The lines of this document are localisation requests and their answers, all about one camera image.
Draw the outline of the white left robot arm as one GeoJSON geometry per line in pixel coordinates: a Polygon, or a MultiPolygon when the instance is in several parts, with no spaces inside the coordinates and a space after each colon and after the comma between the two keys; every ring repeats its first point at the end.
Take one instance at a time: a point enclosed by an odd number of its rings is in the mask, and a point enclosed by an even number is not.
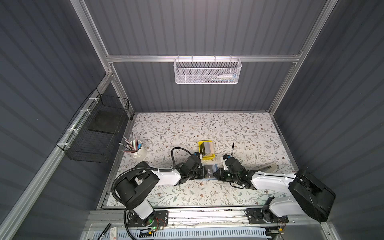
{"type": "Polygon", "coordinates": [[[148,223],[154,218],[154,209],[147,196],[157,186],[178,186],[200,177],[203,155],[191,154],[186,162],[179,163],[173,169],[156,169],[147,162],[140,162],[134,168],[120,174],[113,182],[111,194],[127,211],[135,213],[148,223]]]}

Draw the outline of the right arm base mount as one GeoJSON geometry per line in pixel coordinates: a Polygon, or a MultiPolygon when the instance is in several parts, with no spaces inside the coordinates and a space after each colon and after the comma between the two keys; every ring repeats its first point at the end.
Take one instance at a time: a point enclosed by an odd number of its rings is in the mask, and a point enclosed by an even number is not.
{"type": "Polygon", "coordinates": [[[247,208],[245,214],[250,224],[287,224],[289,219],[287,216],[277,217],[270,210],[262,208],[247,208]]]}

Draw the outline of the blue leather card holder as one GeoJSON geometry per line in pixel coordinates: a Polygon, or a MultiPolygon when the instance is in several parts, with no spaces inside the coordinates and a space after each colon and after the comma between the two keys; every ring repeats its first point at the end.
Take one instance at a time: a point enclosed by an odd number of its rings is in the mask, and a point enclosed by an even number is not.
{"type": "Polygon", "coordinates": [[[218,170],[217,164],[206,164],[203,165],[203,180],[205,181],[212,181],[217,180],[217,178],[214,176],[214,173],[218,170]]]}

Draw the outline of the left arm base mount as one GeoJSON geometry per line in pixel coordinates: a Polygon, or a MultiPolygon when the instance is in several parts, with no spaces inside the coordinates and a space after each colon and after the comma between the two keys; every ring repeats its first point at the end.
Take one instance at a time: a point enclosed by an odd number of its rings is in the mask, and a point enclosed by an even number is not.
{"type": "Polygon", "coordinates": [[[130,213],[127,217],[129,228],[166,227],[168,225],[169,211],[154,211],[147,218],[141,219],[138,214],[130,213]]]}

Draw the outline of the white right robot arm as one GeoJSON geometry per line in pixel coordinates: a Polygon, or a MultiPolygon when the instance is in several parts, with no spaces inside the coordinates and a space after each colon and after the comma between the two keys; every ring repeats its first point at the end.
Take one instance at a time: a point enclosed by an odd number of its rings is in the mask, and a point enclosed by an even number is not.
{"type": "Polygon", "coordinates": [[[266,173],[247,170],[239,160],[224,155],[224,166],[214,177],[231,186],[249,190],[272,190],[285,193],[282,198],[269,197],[256,214],[266,223],[282,221],[288,216],[307,215],[318,221],[329,218],[336,194],[308,171],[295,174],[266,173]]]}

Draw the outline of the yellow plastic card tray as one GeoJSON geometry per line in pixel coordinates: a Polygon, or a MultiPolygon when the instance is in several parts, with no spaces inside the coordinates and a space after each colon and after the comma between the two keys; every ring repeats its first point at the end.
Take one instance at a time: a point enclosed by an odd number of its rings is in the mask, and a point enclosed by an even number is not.
{"type": "Polygon", "coordinates": [[[199,141],[199,153],[203,155],[203,160],[213,160],[215,158],[215,151],[213,141],[199,141]]]}

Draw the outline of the black VIP credit card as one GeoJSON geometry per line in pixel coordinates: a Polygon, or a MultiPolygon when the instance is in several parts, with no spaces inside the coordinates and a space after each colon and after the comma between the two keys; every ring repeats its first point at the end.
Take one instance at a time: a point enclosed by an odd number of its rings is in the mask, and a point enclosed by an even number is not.
{"type": "Polygon", "coordinates": [[[212,179],[214,178],[213,173],[216,171],[216,167],[214,165],[205,165],[205,178],[212,179]]]}

